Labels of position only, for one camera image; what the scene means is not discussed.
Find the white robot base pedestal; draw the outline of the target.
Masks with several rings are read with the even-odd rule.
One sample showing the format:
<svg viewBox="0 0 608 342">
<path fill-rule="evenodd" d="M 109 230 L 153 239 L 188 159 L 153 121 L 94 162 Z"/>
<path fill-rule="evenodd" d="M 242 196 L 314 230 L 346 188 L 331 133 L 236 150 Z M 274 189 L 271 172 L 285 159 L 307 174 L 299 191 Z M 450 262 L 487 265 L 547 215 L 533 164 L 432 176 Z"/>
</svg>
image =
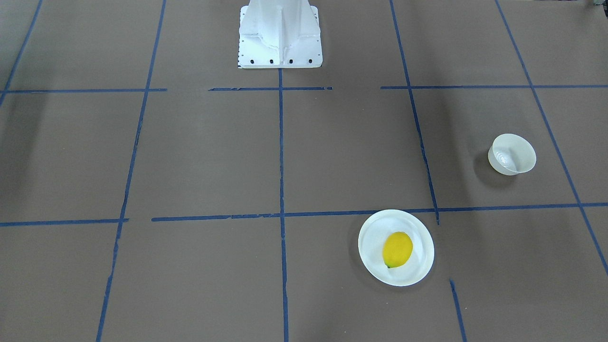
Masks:
<svg viewBox="0 0 608 342">
<path fill-rule="evenodd" d="M 239 13 L 237 60 L 243 69 L 321 67 L 317 7 L 307 0 L 251 0 Z"/>
</svg>

